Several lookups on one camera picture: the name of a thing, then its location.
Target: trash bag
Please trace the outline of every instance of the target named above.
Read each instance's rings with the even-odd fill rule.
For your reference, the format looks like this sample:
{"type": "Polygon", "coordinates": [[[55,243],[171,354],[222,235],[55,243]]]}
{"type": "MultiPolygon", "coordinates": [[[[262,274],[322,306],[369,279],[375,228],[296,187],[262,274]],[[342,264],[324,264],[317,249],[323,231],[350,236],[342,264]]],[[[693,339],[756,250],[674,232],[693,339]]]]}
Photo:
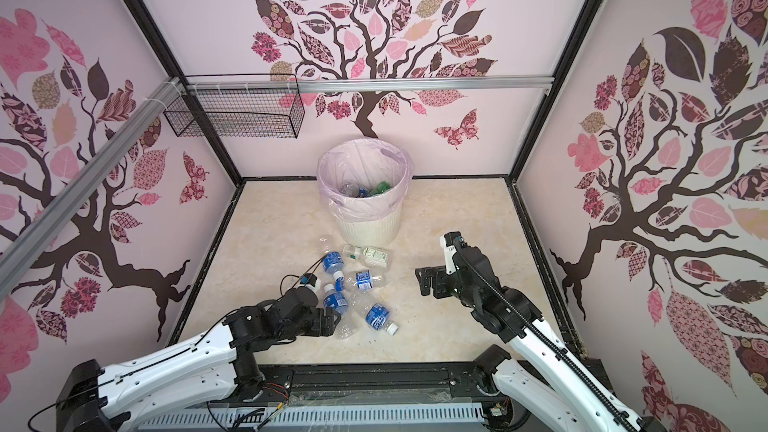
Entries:
{"type": "Polygon", "coordinates": [[[379,139],[349,140],[317,161],[320,199],[343,222],[368,222],[388,216],[406,196],[411,177],[413,162],[408,152],[379,139]],[[387,181],[392,188],[378,196],[354,198],[339,192],[344,182],[372,190],[381,181],[387,181]]]}

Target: pink wall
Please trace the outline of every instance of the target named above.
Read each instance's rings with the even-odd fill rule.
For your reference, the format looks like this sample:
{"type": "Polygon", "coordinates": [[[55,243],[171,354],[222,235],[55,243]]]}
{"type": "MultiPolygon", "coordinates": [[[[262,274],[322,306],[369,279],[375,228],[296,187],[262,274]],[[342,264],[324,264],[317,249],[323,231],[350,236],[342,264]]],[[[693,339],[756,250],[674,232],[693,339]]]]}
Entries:
{"type": "MultiPolygon", "coordinates": [[[[164,78],[121,0],[2,1],[0,248],[164,78]]],[[[164,119],[147,130],[0,300],[5,429],[24,429],[83,360],[164,344],[233,189],[204,139],[164,119]]]]}
{"type": "Polygon", "coordinates": [[[668,430],[764,430],[768,0],[608,0],[521,179],[591,357],[668,430]]]}
{"type": "MultiPolygon", "coordinates": [[[[427,77],[548,75],[584,2],[381,0],[378,14],[360,5],[351,13],[355,0],[145,1],[186,73],[282,71],[302,80],[410,77],[423,67],[427,77]],[[331,23],[337,32],[322,28],[331,23]]],[[[349,91],[321,95],[326,108],[316,94],[305,94],[299,139],[225,138],[224,143],[245,176],[314,175],[324,151],[360,135],[406,148],[417,174],[509,172],[540,90],[453,92],[442,99],[417,92],[360,94],[356,106],[355,92],[349,91]],[[396,111],[380,109],[382,99],[396,111]],[[461,128],[473,110],[476,122],[461,128]],[[254,160],[268,156],[281,160],[254,160]]]]}

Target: beige table surface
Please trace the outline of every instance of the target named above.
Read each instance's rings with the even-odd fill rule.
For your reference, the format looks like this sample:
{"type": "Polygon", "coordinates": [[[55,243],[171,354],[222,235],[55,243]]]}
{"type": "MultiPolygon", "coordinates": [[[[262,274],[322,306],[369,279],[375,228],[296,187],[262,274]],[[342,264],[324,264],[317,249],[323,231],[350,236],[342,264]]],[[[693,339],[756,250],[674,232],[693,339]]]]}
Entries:
{"type": "MultiPolygon", "coordinates": [[[[438,237],[451,231],[460,231],[469,245],[480,247],[501,284],[526,294],[557,329],[504,180],[419,179],[408,190],[400,232],[388,246],[394,252],[388,283],[377,295],[392,310],[392,319],[400,326],[397,334],[373,331],[355,317],[357,332],[346,340],[299,337],[293,344],[259,352],[256,360],[262,364],[473,360],[490,344],[502,345],[456,298],[437,300],[419,293],[415,269],[445,264],[438,237]]],[[[316,182],[249,182],[182,340],[207,330],[229,310],[278,298],[283,275],[301,274],[318,259],[313,244],[323,234],[342,243],[333,217],[320,206],[316,182]]],[[[345,272],[364,269],[349,262],[345,272]]],[[[318,277],[324,283],[330,278],[322,266],[318,277]]],[[[286,287],[292,280],[286,280],[286,287]]]]}

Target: bottle label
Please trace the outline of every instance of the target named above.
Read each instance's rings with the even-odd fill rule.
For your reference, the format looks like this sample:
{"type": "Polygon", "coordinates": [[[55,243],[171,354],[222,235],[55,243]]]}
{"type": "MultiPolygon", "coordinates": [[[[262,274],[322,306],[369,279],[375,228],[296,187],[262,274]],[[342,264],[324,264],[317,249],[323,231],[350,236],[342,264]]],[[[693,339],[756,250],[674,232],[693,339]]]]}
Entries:
{"type": "Polygon", "coordinates": [[[331,307],[335,309],[338,309],[339,307],[341,307],[342,310],[339,312],[346,310],[346,299],[344,298],[344,295],[341,292],[334,292],[332,294],[328,294],[328,296],[322,302],[326,307],[331,307]]]}
{"type": "Polygon", "coordinates": [[[328,255],[322,260],[322,268],[325,269],[326,272],[328,272],[329,268],[334,268],[336,264],[343,264],[344,261],[341,260],[341,254],[338,252],[329,252],[328,255]]]}
{"type": "Polygon", "coordinates": [[[355,285],[357,285],[357,288],[361,291],[366,291],[370,288],[373,288],[370,271],[358,272],[355,276],[355,285]]]}
{"type": "Polygon", "coordinates": [[[366,322],[368,322],[368,325],[378,331],[388,318],[389,311],[386,309],[386,307],[381,304],[376,304],[371,307],[370,311],[368,311],[368,314],[366,315],[366,322]]]}
{"type": "Polygon", "coordinates": [[[362,254],[368,258],[371,262],[377,262],[379,264],[386,265],[386,260],[389,257],[384,251],[376,250],[373,247],[366,247],[362,254]]]}

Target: blue bottle label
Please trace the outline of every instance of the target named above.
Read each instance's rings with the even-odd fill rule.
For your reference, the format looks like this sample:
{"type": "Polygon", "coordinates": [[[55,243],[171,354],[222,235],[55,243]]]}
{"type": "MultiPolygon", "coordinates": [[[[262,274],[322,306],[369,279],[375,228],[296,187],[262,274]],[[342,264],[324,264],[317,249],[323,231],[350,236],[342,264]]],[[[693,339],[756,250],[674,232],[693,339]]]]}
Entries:
{"type": "Polygon", "coordinates": [[[368,322],[368,325],[378,331],[388,318],[389,311],[386,309],[386,307],[381,304],[376,304],[371,307],[370,311],[368,311],[368,314],[366,315],[366,322],[368,322]]]}
{"type": "Polygon", "coordinates": [[[331,272],[334,273],[335,265],[336,264],[344,264],[344,261],[341,260],[341,254],[338,252],[329,252],[328,255],[325,256],[325,258],[322,260],[322,268],[325,269],[326,272],[328,272],[328,269],[331,269],[331,272]]]}
{"type": "Polygon", "coordinates": [[[333,292],[328,294],[325,300],[322,301],[326,307],[331,307],[339,311],[340,314],[346,312],[347,304],[344,295],[341,292],[333,292]]]}
{"type": "Polygon", "coordinates": [[[361,291],[373,288],[373,283],[371,283],[371,273],[369,271],[358,272],[355,276],[355,285],[357,285],[357,288],[361,291]]]}

